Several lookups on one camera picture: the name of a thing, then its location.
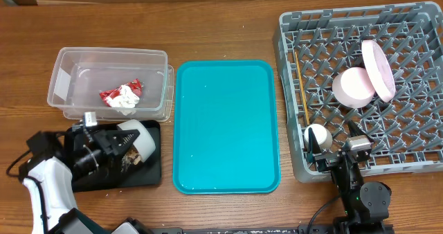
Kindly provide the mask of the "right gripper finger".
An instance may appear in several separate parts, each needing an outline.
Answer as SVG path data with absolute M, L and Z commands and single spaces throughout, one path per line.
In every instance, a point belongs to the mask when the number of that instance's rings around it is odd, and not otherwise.
M 347 121 L 350 137 L 365 136 L 365 132 L 352 120 Z
M 312 128 L 308 129 L 308 152 L 310 154 L 321 154 L 322 149 L 320 148 L 320 145 L 318 144 L 318 141 L 316 139 L 316 135 Z

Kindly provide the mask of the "white cup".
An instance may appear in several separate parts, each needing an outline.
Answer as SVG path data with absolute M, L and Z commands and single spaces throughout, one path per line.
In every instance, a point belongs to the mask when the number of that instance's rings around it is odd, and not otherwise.
M 312 129 L 316 140 L 322 149 L 330 149 L 332 146 L 332 134 L 328 129 L 326 129 L 323 125 L 320 124 L 311 124 L 309 125 L 303 134 L 305 147 L 309 144 L 309 130 Z

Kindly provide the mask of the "food leftover piece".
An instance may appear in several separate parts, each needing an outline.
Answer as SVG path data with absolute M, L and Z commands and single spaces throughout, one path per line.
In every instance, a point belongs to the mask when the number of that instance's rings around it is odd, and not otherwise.
M 122 166 L 128 168 L 131 165 L 138 165 L 142 157 L 135 147 L 132 147 L 122 158 Z

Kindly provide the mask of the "grey bowl with food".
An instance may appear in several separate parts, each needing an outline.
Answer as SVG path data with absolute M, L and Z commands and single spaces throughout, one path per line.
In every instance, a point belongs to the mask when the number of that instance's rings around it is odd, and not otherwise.
M 147 129 L 138 120 L 128 120 L 123 123 L 117 124 L 119 130 L 138 130 L 139 136 L 132 143 L 132 147 L 135 147 L 142 157 L 141 162 L 145 162 L 154 153 L 156 145 L 154 139 L 147 131 Z

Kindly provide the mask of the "white napkin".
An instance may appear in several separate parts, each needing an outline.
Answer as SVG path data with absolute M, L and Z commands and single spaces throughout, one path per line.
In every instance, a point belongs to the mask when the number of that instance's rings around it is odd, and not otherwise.
M 106 97 L 106 103 L 113 108 L 119 108 L 118 112 L 124 116 L 134 113 L 134 107 L 140 98 L 128 85 L 121 85 L 112 95 Z

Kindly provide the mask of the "pink bowl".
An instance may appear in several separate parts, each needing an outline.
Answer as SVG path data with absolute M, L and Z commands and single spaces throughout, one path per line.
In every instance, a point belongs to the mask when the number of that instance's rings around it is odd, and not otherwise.
M 338 102 L 354 109 L 368 105 L 375 94 L 367 71 L 361 67 L 339 73 L 333 80 L 332 91 Z

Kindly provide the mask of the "red foil wrapper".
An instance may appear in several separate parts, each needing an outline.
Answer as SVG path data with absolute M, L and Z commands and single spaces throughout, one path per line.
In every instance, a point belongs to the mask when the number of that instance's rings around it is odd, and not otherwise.
M 132 80 L 131 82 L 122 84 L 122 85 L 128 85 L 132 91 L 140 98 L 142 96 L 143 93 L 143 86 L 141 84 L 141 82 L 139 81 L 139 79 L 135 79 Z M 114 93 L 114 91 L 116 91 L 119 87 L 112 89 L 112 90 L 108 90 L 108 91 L 103 91 L 101 93 L 99 93 L 102 101 L 108 106 L 110 107 L 107 103 L 106 103 L 106 97 L 109 95 L 112 95 Z

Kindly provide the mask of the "wooden chopstick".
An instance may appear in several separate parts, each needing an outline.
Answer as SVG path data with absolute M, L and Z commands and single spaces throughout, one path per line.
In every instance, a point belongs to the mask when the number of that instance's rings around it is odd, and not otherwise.
M 306 124 L 308 126 L 308 125 L 310 125 L 310 119 L 309 119 L 307 101 L 306 101 L 306 97 L 305 97 L 305 88 L 304 88 L 304 85 L 302 83 L 302 73 L 301 73 L 301 69 L 300 69 L 300 65 L 299 65 L 298 54 L 295 51 L 294 51 L 294 57 L 295 57 L 295 63 L 296 63 L 296 68 L 297 68 L 297 73 L 298 73 L 298 84 L 299 84 L 299 87 L 300 87 L 300 94 L 301 94 L 301 99 L 302 99 L 302 105 L 303 105 L 304 113 L 305 113 L 305 120 L 306 120 Z

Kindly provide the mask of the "white round plate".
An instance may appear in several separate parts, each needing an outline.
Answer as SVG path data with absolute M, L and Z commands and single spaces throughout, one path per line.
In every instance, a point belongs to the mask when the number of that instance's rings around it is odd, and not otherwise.
M 384 51 L 374 40 L 363 40 L 361 52 L 374 90 L 384 102 L 391 101 L 396 93 L 395 79 Z

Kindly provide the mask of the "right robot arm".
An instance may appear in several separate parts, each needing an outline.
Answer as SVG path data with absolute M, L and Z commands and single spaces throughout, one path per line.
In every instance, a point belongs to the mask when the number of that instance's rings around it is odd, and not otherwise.
M 382 182 L 365 182 L 359 164 L 367 161 L 373 140 L 355 122 L 347 121 L 350 136 L 335 153 L 326 153 L 318 144 L 314 129 L 306 129 L 308 161 L 319 172 L 329 172 L 338 195 L 320 207 L 309 220 L 306 233 L 393 233 L 383 221 L 389 217 L 392 190 Z M 340 199 L 345 216 L 334 218 L 330 225 L 315 225 L 318 215 Z

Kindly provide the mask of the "grey dishwasher rack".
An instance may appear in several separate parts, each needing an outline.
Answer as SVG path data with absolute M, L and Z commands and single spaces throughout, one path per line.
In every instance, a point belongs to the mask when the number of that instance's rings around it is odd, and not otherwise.
M 361 43 L 374 40 L 395 79 L 390 102 L 375 96 L 360 109 L 341 105 L 332 83 L 341 72 L 363 66 Z M 374 141 L 365 176 L 442 170 L 442 11 L 433 2 L 285 12 L 273 37 L 287 110 L 293 173 L 303 183 L 328 181 L 307 160 L 307 126 L 298 84 L 298 54 L 310 124 L 332 134 L 332 151 L 354 121 Z

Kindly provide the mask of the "black tray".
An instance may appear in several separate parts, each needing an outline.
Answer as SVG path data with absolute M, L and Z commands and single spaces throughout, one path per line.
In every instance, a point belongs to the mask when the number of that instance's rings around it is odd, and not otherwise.
M 112 188 L 126 188 L 134 186 L 156 185 L 161 181 L 161 131 L 160 125 L 155 120 L 142 120 L 142 125 L 154 139 L 156 149 L 144 163 L 131 165 L 128 168 L 122 166 L 123 156 L 108 156 L 109 176 L 106 179 L 74 179 L 73 190 L 76 192 L 104 190 Z M 114 130 L 119 130 L 117 123 L 104 124 L 114 125 Z

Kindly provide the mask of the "clear plastic bin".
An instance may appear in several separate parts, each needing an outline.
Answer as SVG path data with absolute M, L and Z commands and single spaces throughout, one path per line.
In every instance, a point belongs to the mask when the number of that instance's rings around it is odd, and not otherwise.
M 142 94 L 132 109 L 105 104 L 100 93 L 139 80 Z M 165 51 L 137 48 L 65 47 L 54 64 L 47 103 L 65 118 L 79 120 L 94 111 L 98 120 L 169 119 L 174 69 Z

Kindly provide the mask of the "teal serving tray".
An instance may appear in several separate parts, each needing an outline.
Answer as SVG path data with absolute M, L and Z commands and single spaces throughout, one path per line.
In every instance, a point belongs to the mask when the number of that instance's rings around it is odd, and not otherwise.
M 273 69 L 262 60 L 177 71 L 172 181 L 183 194 L 256 194 L 280 184 Z

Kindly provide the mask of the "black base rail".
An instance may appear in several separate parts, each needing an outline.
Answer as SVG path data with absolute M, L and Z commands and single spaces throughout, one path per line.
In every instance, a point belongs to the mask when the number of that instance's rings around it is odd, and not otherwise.
M 385 225 L 384 232 L 352 230 L 350 233 L 395 233 L 392 225 Z M 209 229 L 182 229 L 182 228 L 148 228 L 137 219 L 128 218 L 111 233 L 113 234 L 306 234 L 307 224 L 301 224 L 293 228 L 209 228 Z M 332 234 L 340 233 L 334 230 L 331 224 L 316 224 L 311 227 L 309 233 Z

